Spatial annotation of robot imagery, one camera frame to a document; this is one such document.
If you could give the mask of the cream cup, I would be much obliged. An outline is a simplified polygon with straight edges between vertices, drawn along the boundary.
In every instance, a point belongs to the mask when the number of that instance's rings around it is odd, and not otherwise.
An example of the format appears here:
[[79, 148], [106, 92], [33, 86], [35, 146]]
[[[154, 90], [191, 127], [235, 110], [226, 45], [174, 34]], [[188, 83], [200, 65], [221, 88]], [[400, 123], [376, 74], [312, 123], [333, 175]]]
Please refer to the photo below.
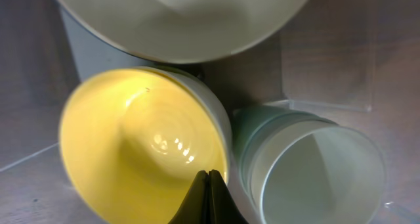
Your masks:
[[386, 172], [359, 131], [321, 121], [277, 129], [258, 149], [249, 190], [261, 223], [369, 223]]

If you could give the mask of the grey translucent cup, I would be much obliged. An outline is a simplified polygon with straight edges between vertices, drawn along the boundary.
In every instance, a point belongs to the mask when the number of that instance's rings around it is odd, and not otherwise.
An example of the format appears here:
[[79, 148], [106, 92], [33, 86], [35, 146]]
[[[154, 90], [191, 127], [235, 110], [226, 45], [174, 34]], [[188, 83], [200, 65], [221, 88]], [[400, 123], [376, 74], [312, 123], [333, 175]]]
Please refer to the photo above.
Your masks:
[[277, 130], [284, 129], [284, 128], [286, 128], [290, 125], [293, 125], [295, 123], [306, 122], [306, 121], [320, 121], [320, 122], [325, 122], [325, 123], [328, 123], [328, 124], [336, 125], [335, 122], [333, 122], [329, 119], [322, 118], [322, 117], [319, 117], [317, 115], [314, 115], [314, 114], [311, 114], [311, 113], [308, 113], [308, 112], [298, 111], [298, 114], [292, 114], [292, 115], [280, 118], [279, 120], [275, 120], [272, 123], [268, 124], [266, 127], [264, 127], [261, 130], [261, 133], [258, 134], [256, 139], [252, 143], [252, 145], [253, 145], [252, 152], [253, 153], [245, 161], [245, 167], [244, 167], [245, 170], [242, 171], [242, 172], [240, 172], [238, 170], [238, 176], [239, 176], [239, 179], [240, 179], [240, 183], [241, 183], [245, 193], [248, 196], [251, 196], [251, 189], [250, 189], [250, 184], [249, 184], [249, 178], [250, 178], [250, 172], [251, 172], [250, 167], [252, 166], [252, 161], [254, 160], [255, 155], [258, 153], [258, 149], [261, 147], [261, 145], [264, 143], [264, 141], [267, 140], [267, 138], [269, 138], [269, 136]]

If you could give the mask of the mint green cup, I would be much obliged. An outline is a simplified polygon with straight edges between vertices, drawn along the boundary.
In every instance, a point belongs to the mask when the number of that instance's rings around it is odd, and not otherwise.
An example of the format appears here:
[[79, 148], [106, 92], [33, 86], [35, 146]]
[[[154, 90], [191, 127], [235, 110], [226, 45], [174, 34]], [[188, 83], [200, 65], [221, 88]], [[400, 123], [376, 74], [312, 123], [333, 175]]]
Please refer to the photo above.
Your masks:
[[237, 111], [233, 117], [234, 157], [240, 172], [253, 153], [253, 141], [268, 124], [280, 118], [298, 114], [296, 110], [269, 105], [256, 105]]

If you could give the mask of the white small bowl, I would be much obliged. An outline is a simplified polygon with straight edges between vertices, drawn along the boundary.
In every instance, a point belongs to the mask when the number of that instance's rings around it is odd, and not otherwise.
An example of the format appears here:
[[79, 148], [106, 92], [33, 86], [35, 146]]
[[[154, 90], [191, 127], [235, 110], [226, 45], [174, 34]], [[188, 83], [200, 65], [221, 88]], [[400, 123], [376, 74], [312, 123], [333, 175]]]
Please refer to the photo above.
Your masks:
[[224, 153], [227, 159], [226, 170], [229, 171], [230, 149], [232, 147], [232, 128], [228, 114], [217, 96], [198, 78], [177, 68], [171, 68], [168, 66], [162, 66], [160, 68], [140, 66], [140, 68], [179, 82], [200, 102], [215, 124], [215, 127], [217, 128], [217, 131], [224, 143]]

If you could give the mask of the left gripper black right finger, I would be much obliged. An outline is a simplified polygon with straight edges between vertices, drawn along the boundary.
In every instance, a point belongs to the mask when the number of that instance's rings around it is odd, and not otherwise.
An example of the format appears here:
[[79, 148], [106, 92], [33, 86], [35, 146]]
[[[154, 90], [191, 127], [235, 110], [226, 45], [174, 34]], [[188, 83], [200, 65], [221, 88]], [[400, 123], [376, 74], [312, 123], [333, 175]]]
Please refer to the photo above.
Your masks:
[[209, 172], [207, 222], [210, 224], [248, 224], [237, 208], [221, 174]]

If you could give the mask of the cream bowl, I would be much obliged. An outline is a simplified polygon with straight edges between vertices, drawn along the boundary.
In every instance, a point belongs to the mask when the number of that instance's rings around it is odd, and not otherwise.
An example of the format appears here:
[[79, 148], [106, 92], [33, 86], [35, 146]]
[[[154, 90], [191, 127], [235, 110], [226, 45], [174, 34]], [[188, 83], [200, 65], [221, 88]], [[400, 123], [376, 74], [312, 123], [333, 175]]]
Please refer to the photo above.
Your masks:
[[140, 58], [195, 64], [243, 52], [308, 0], [57, 0], [85, 29]]

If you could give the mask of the yellow small bowl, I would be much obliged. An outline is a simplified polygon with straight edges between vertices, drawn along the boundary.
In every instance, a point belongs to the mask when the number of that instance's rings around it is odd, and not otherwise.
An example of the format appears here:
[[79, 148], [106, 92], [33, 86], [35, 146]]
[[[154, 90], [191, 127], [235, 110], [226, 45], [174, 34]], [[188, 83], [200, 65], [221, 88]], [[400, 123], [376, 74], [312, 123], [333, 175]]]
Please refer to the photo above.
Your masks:
[[168, 223], [198, 172], [227, 181], [227, 137], [185, 86], [132, 68], [79, 85], [59, 135], [72, 185], [108, 223]]

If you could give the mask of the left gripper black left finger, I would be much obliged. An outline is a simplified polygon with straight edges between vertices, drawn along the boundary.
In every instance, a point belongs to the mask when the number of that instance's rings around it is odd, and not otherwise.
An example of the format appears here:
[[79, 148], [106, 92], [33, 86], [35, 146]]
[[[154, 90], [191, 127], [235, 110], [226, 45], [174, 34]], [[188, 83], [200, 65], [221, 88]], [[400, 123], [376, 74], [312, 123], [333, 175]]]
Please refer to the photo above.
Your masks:
[[208, 174], [199, 171], [195, 176], [178, 211], [169, 224], [204, 224], [207, 223]]

